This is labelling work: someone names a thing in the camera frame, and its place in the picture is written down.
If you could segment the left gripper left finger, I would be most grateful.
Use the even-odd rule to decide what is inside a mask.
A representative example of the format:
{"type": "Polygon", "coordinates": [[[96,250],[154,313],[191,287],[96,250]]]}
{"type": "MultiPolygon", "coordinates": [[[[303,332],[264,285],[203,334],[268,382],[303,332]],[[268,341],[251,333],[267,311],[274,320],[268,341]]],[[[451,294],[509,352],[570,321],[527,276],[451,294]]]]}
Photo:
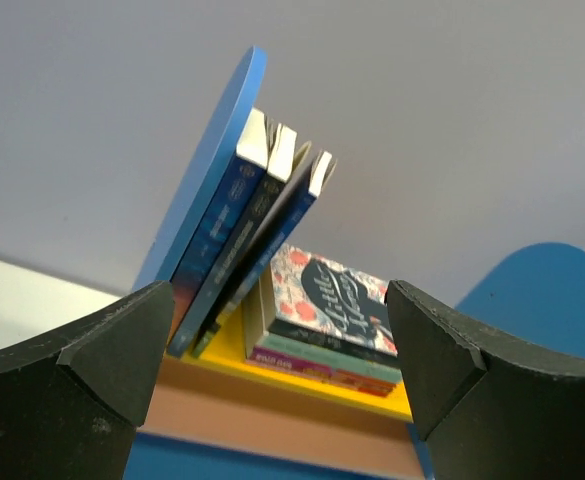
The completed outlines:
{"type": "Polygon", "coordinates": [[[157,281],[0,349],[0,479],[122,478],[173,309],[157,281]]]}

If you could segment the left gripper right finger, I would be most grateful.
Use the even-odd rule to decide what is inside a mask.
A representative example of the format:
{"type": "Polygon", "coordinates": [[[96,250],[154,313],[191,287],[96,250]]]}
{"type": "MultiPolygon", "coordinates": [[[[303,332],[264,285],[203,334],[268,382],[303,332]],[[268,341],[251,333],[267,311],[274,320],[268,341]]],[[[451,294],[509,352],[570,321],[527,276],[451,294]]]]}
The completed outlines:
{"type": "Polygon", "coordinates": [[[406,281],[386,293],[438,479],[585,479],[585,359],[468,317],[406,281]]]}

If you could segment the Jane Eyre blue book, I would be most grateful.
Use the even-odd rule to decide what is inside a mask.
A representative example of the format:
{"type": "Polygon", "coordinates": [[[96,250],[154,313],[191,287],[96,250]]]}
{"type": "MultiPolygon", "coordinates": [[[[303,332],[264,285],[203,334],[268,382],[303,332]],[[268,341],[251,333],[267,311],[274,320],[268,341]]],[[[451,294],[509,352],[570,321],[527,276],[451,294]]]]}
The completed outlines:
{"type": "Polygon", "coordinates": [[[266,172],[269,158],[267,119],[251,110],[228,167],[171,278],[175,333],[184,312],[207,278],[245,206],[266,172]]]}

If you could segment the Animal Farm blue book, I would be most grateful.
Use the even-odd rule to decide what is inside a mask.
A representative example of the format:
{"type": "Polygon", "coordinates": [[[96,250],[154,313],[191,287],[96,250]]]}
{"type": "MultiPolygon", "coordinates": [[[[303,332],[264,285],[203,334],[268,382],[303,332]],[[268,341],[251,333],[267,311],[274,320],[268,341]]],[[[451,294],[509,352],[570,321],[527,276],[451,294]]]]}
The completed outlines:
{"type": "Polygon", "coordinates": [[[273,255],[318,199],[336,163],[337,159],[331,153],[321,150],[311,166],[301,174],[282,204],[275,209],[271,219],[263,222],[262,232],[255,235],[246,255],[229,276],[220,297],[204,320],[191,350],[193,358],[198,358],[203,353],[259,279],[273,255]]]}

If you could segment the Nineteen Eighty-Four dark book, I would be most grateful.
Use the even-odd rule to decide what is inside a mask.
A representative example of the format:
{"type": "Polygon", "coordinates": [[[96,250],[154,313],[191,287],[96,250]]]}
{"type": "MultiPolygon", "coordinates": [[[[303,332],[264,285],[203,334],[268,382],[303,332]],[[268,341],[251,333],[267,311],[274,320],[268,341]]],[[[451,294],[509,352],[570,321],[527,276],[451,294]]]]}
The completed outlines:
{"type": "Polygon", "coordinates": [[[187,275],[182,269],[177,271],[173,286],[181,301],[175,306],[179,324],[167,346],[168,355],[179,358],[186,352],[229,275],[242,259],[270,209],[285,189],[296,164],[296,138],[295,130],[284,124],[277,126],[267,171],[214,263],[206,271],[205,278],[195,281],[193,274],[187,275]]]}

